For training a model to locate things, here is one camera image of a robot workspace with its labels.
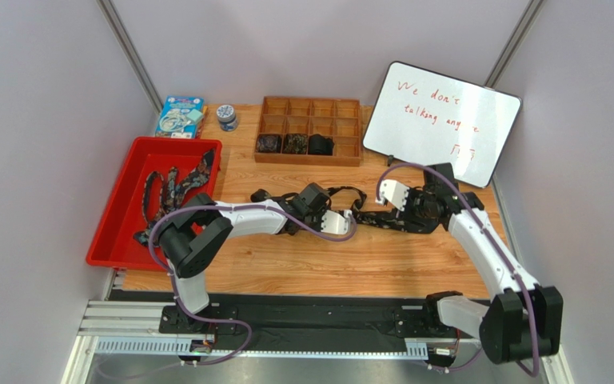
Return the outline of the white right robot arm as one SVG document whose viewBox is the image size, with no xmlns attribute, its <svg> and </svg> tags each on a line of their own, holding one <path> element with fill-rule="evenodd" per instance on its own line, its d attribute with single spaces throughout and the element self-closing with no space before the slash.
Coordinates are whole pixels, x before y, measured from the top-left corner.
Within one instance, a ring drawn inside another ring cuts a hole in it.
<svg viewBox="0 0 614 384">
<path fill-rule="evenodd" d="M 479 338 L 495 364 L 538 363 L 560 350 L 564 299 L 554 286 L 542 286 L 512 255 L 489 220 L 480 199 L 459 190 L 449 163 L 422 166 L 425 184 L 415 189 L 381 179 L 378 195 L 404 218 L 441 225 L 462 246 L 488 290 L 489 303 L 460 294 L 438 298 L 440 324 Z"/>
</svg>

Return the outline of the black floral necktie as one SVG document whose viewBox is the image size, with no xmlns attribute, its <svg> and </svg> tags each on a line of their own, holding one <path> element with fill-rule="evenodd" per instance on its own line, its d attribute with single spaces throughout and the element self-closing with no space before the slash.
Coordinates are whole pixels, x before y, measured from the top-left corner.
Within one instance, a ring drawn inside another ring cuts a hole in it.
<svg viewBox="0 0 614 384">
<path fill-rule="evenodd" d="M 326 207 L 331 210 L 332 196 L 343 190 L 350 190 L 357 193 L 357 198 L 354 199 L 349 208 L 357 224 L 404 232 L 401 228 L 401 210 L 392 209 L 387 212 L 362 210 L 367 199 L 367 194 L 353 186 L 322 188 L 316 183 L 311 183 L 300 193 L 291 192 L 281 196 L 273 196 L 267 190 L 259 189 L 250 195 L 250 201 L 263 202 L 271 200 L 277 202 L 283 209 L 290 206 L 296 209 L 300 214 L 306 214 L 311 210 L 319 210 Z"/>
</svg>

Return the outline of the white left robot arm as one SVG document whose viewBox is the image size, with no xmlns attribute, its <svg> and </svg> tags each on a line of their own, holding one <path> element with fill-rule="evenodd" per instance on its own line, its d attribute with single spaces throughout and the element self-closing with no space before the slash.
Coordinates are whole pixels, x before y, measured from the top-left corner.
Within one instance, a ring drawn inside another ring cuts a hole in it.
<svg viewBox="0 0 614 384">
<path fill-rule="evenodd" d="M 147 245 L 165 256 L 180 311 L 197 315 L 209 305 L 205 270 L 230 238 L 255 234 L 295 234 L 301 229 L 320 232 L 330 208 L 329 193 L 315 183 L 302 192 L 271 197 L 259 190 L 246 204 L 214 201 L 201 193 L 181 209 L 160 219 Z"/>
</svg>

